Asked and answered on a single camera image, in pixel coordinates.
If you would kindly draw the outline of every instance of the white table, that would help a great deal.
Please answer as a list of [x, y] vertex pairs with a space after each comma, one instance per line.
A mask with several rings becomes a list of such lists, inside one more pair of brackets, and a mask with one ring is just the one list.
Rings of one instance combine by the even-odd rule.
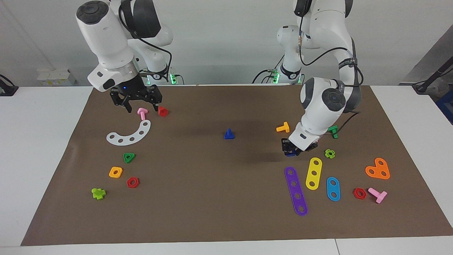
[[[452, 224], [453, 161], [448, 154], [453, 144], [452, 125], [428, 96], [417, 95], [411, 87], [372, 89]], [[19, 247], [91, 90], [91, 87], [19, 88], [15, 96], [0, 98], [0, 254], [453, 253], [453, 236]]]

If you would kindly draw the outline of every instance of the yellow oval plate with holes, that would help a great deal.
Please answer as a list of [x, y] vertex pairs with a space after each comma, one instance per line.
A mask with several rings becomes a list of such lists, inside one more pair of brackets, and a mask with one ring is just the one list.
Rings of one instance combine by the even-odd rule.
[[305, 180], [305, 185], [310, 190], [314, 191], [319, 186], [319, 179], [321, 178], [321, 168], [323, 167], [323, 162], [317, 158], [313, 157], [310, 160], [310, 165], [308, 166], [307, 179]]

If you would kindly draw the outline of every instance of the yellow square nut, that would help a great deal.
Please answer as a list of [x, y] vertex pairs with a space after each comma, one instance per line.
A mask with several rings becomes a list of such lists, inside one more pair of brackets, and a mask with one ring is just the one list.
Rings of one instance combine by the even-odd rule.
[[112, 169], [110, 169], [109, 176], [112, 178], [120, 178], [122, 173], [123, 173], [123, 168], [112, 167]]

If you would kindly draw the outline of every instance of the brown paper mat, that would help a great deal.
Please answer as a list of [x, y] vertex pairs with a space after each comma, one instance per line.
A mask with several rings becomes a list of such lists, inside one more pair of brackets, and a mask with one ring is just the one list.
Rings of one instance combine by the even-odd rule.
[[[128, 135], [140, 118], [93, 91], [34, 215], [22, 245], [285, 240], [453, 235], [451, 225], [369, 87], [361, 114], [319, 147], [285, 157], [275, 128], [293, 129], [303, 109], [299, 86], [162, 87], [167, 117], [147, 114], [152, 126], [140, 142], [109, 144], [110, 132]], [[151, 109], [143, 102], [132, 103]], [[349, 114], [343, 115], [342, 124]], [[234, 140], [224, 140], [231, 128]], [[336, 152], [327, 159], [325, 149]], [[137, 157], [125, 164], [122, 155]], [[323, 161], [315, 191], [304, 185], [311, 157]], [[365, 174], [384, 158], [391, 178]], [[108, 176], [113, 166], [121, 178]], [[284, 169], [298, 170], [308, 214], [295, 214]], [[138, 177], [136, 189], [126, 186]], [[342, 198], [326, 196], [326, 179], [340, 181]], [[103, 188], [101, 201], [92, 188]], [[387, 191], [381, 204], [356, 187]]]

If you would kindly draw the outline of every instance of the plastic toy part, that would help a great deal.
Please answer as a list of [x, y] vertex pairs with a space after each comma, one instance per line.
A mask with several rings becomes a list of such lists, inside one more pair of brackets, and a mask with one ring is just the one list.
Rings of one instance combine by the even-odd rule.
[[335, 157], [335, 152], [331, 149], [327, 149], [324, 154], [327, 158], [333, 159]]
[[231, 128], [229, 128], [225, 135], [223, 136], [224, 139], [234, 139], [234, 134], [233, 131], [231, 131]]
[[123, 154], [123, 159], [126, 164], [129, 164], [133, 159], [135, 158], [134, 153], [124, 153]]
[[285, 131], [285, 132], [289, 133], [289, 125], [285, 121], [285, 122], [283, 122], [283, 126], [276, 128], [276, 130], [277, 130], [277, 132]]
[[387, 166], [387, 162], [383, 158], [377, 157], [374, 160], [374, 163], [376, 164], [376, 166], [366, 167], [365, 173], [369, 177], [388, 180], [390, 178], [390, 171], [389, 167]]
[[321, 168], [323, 167], [323, 162], [317, 158], [313, 157], [310, 160], [310, 165], [308, 166], [307, 179], [305, 180], [305, 185], [310, 190], [314, 191], [319, 186], [319, 179], [321, 178]]
[[338, 126], [335, 125], [335, 126], [331, 126], [327, 129], [327, 132], [332, 132], [332, 136], [334, 139], [338, 139]]
[[353, 193], [354, 193], [354, 196], [357, 199], [362, 199], [363, 200], [363, 199], [366, 198], [366, 192], [362, 188], [355, 188]]
[[131, 177], [127, 180], [127, 186], [129, 188], [136, 188], [140, 184], [140, 181], [137, 177]]
[[148, 113], [148, 110], [145, 108], [139, 108], [137, 111], [137, 114], [140, 115], [140, 118], [142, 121], [146, 120], [145, 114], [147, 114], [147, 113]]
[[157, 114], [159, 114], [159, 116], [161, 117], [165, 117], [169, 114], [169, 111], [165, 107], [159, 106], [157, 108]]
[[335, 177], [327, 178], [327, 197], [334, 202], [341, 198], [340, 182]]
[[376, 203], [380, 204], [382, 200], [384, 200], [384, 197], [387, 195], [387, 192], [383, 191], [382, 193], [379, 193], [373, 188], [369, 188], [368, 192], [371, 193], [373, 196], [376, 197]]
[[286, 183], [288, 184], [294, 211], [299, 216], [306, 215], [308, 213], [308, 207], [305, 202], [304, 194], [302, 193], [302, 187], [300, 186], [296, 169], [293, 167], [287, 167], [284, 170], [284, 175], [286, 177]]
[[93, 193], [93, 198], [96, 198], [97, 200], [102, 200], [104, 199], [104, 196], [106, 195], [106, 191], [103, 189], [92, 189], [91, 193]]
[[131, 145], [134, 144], [141, 139], [143, 139], [146, 134], [148, 133], [149, 129], [151, 128], [151, 121], [149, 120], [144, 120], [140, 122], [139, 129], [129, 135], [129, 136], [120, 136], [116, 132], [111, 132], [107, 135], [107, 141], [113, 145], [117, 146], [126, 146], [126, 145]]
[[109, 176], [112, 178], [120, 178], [122, 173], [123, 173], [123, 168], [112, 167], [112, 169], [110, 169]]

